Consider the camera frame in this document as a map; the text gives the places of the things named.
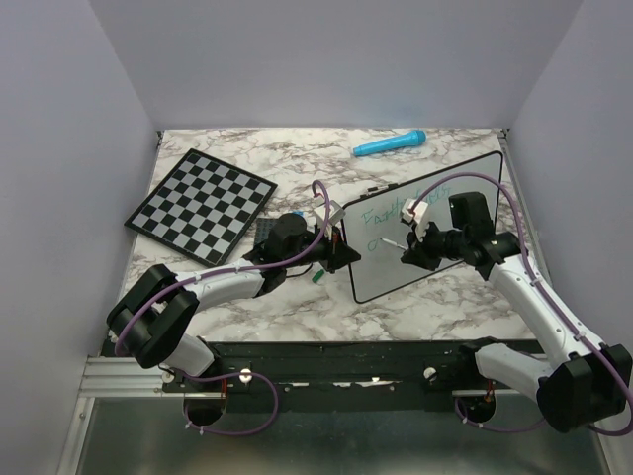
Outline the green marker cap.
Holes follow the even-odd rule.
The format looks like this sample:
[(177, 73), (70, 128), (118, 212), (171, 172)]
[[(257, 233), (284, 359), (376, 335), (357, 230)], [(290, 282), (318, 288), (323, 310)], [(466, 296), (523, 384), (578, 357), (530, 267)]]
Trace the green marker cap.
[(324, 270), (320, 270), (318, 271), (312, 278), (312, 282), (317, 284), (318, 281), (323, 277), (325, 271)]

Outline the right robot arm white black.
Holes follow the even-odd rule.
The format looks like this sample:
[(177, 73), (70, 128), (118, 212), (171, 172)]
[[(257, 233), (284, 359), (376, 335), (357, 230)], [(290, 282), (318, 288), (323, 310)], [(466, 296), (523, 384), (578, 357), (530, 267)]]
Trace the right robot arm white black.
[(463, 261), (500, 291), (525, 321), (546, 357), (539, 360), (492, 338), (467, 344), (455, 375), (475, 388), (496, 380), (534, 401), (549, 426), (566, 433), (622, 413), (629, 396), (632, 357), (591, 332), (530, 266), (519, 238), (497, 233), (479, 192), (449, 199), (452, 227), (441, 231), (428, 205), (407, 199), (401, 211), (410, 227), (404, 264), (431, 271), (442, 260)]

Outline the white whiteboard black frame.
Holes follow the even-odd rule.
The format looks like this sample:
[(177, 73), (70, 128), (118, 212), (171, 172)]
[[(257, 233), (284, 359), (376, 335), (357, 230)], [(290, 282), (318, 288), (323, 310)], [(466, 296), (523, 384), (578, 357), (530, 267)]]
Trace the white whiteboard black frame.
[(419, 267), (402, 264), (404, 251), (384, 242), (387, 238), (400, 245), (407, 243), (409, 227), (400, 219), (407, 199), (429, 190), (424, 201), (429, 204), (431, 221), (442, 231), (452, 228), (448, 199), (459, 193), (482, 193), (491, 218), (495, 219), (499, 190), (494, 184), (474, 177), (452, 179), (443, 184), (439, 181), (460, 172), (477, 172), (499, 181), (502, 169), (503, 156), (499, 151), (493, 151), (437, 171), (415, 173), (412, 180), (390, 184), (346, 203), (342, 219), (345, 241), (361, 255), (360, 260), (349, 265), (354, 301), (367, 303), (431, 274)]

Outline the green whiteboard marker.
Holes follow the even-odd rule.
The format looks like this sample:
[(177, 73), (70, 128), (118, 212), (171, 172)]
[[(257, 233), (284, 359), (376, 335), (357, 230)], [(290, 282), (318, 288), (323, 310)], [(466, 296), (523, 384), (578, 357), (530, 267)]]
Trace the green whiteboard marker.
[(388, 239), (388, 238), (385, 238), (385, 237), (380, 237), (380, 241), (385, 243), (385, 244), (387, 244), (387, 245), (389, 245), (389, 246), (398, 248), (400, 250), (407, 250), (408, 249), (407, 246), (405, 246), (403, 244), (400, 244), (400, 243), (397, 243), (397, 242), (395, 242), (392, 239)]

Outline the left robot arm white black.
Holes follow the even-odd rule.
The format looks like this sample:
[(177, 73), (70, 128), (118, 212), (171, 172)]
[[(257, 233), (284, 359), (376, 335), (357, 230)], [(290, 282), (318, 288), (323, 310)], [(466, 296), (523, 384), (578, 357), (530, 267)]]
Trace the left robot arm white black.
[(360, 259), (338, 227), (310, 230), (303, 217), (284, 214), (265, 240), (232, 264), (184, 274), (163, 264), (150, 267), (108, 315), (117, 338), (115, 354), (133, 357), (143, 369), (164, 365), (183, 372), (195, 389), (210, 390), (220, 368), (208, 344), (186, 334), (194, 315), (267, 295), (286, 281), (292, 267), (317, 263), (333, 273)]

